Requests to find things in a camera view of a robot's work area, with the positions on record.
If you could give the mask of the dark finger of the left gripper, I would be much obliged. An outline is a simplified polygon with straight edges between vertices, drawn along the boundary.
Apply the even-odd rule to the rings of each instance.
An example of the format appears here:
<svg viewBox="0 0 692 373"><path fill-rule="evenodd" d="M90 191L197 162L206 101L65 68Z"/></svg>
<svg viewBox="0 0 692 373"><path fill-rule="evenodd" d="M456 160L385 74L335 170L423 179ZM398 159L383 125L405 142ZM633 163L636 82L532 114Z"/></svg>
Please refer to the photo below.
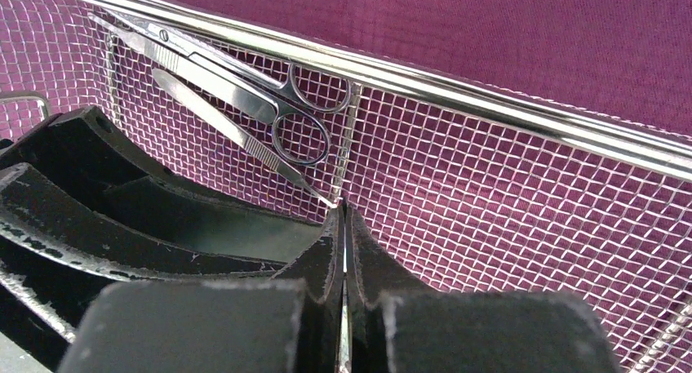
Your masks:
<svg viewBox="0 0 692 373"><path fill-rule="evenodd" d="M279 260L158 238L122 221L118 204L99 185L27 162L1 172L1 284L69 342L108 284L263 277L281 268Z"/></svg>
<svg viewBox="0 0 692 373"><path fill-rule="evenodd" d="M167 252L289 262L321 230L176 175L95 106L2 140L2 168L18 163L38 173L38 186L7 193L7 201L39 232L92 255L150 241Z"/></svg>

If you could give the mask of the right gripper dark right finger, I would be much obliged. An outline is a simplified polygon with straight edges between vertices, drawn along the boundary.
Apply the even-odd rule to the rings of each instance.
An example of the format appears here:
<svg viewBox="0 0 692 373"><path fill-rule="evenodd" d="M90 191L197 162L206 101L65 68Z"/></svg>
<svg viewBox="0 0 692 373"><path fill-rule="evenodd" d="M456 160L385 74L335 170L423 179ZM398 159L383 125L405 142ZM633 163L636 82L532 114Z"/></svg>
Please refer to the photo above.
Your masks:
<svg viewBox="0 0 692 373"><path fill-rule="evenodd" d="M592 307L551 291L443 292L391 257L351 205L344 246L355 372L617 372Z"/></svg>

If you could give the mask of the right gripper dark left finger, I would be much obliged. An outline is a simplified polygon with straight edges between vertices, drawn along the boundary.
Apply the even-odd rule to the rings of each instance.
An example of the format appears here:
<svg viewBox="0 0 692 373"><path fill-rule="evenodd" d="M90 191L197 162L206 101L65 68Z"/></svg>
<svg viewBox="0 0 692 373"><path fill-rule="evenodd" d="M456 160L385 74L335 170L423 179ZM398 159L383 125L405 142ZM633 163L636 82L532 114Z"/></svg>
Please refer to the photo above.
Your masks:
<svg viewBox="0 0 692 373"><path fill-rule="evenodd" d="M119 282L86 311L63 372L334 372L344 209L272 277Z"/></svg>

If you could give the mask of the metal mesh instrument tray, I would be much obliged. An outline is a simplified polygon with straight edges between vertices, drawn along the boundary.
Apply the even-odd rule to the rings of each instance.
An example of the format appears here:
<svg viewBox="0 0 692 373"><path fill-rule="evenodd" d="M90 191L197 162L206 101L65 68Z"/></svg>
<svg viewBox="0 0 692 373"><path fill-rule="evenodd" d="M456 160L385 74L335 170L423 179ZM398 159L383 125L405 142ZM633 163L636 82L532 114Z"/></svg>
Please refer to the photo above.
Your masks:
<svg viewBox="0 0 692 373"><path fill-rule="evenodd" d="M77 0L1 0L1 84L64 112L101 104L176 175L264 208L325 207L154 91L151 63ZM691 143L637 161L495 118L360 86L328 118L335 148L308 178L446 290L569 290L602 316L631 372L691 369Z"/></svg>

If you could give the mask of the large steel ring scissors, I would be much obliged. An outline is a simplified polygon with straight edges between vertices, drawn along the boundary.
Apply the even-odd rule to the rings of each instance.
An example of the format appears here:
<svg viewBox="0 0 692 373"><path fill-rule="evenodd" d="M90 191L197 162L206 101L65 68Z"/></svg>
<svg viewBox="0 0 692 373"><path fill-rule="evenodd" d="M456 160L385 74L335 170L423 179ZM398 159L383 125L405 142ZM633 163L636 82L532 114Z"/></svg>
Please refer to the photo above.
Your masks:
<svg viewBox="0 0 692 373"><path fill-rule="evenodd" d="M113 12L110 23L91 19L132 50L195 84L248 117L270 126L280 157L301 166L322 162L331 146L330 132L318 117L344 111L351 83L287 65L280 81L209 42L169 25Z"/></svg>

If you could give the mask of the magenta surgical wrap cloth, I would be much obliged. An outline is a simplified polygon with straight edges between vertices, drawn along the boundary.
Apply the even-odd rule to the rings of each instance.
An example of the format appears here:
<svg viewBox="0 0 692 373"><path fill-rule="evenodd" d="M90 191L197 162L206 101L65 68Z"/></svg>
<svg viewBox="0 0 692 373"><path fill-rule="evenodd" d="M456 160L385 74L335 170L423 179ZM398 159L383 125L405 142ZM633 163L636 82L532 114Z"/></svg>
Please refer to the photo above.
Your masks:
<svg viewBox="0 0 692 373"><path fill-rule="evenodd" d="M343 194L332 197L308 178L308 170L327 164L335 148L334 132L327 120L343 117L357 105L360 86L406 95L440 109L495 118L511 128L524 127L532 135L544 134L550 140L579 140L596 149L620 150L640 162L648 152L682 155L683 144L691 143L691 0L77 1L88 3L89 13L110 23L116 21L111 14L117 12L169 25L280 81L286 79L289 63L348 80L352 89L347 108L318 116L330 132L327 157L312 166L288 163L335 202L336 208L353 206L386 252L438 291L551 291L578 296L598 316L619 364L617 372L631 372L619 360L602 316L582 294L563 289L465 291L435 286L380 241L356 204ZM158 86L152 71L161 69L180 80L280 157L273 147L270 126L134 52L151 63L149 74L157 95L191 113L228 140L231 149L282 178L298 193L317 200L326 210L317 219L305 219L224 194L278 215L317 223L322 230L335 208L270 171L180 105ZM1 142L19 139L51 116L89 106L98 107L113 122L101 104L81 104L56 112L47 91L10 91L1 84ZM304 250L293 260L281 262L280 269ZM265 280L278 271L247 278ZM231 279L245 278L155 282ZM82 319L100 292L87 304ZM1 284L2 331L52 369L60 370L82 319L74 340L69 342Z"/></svg>

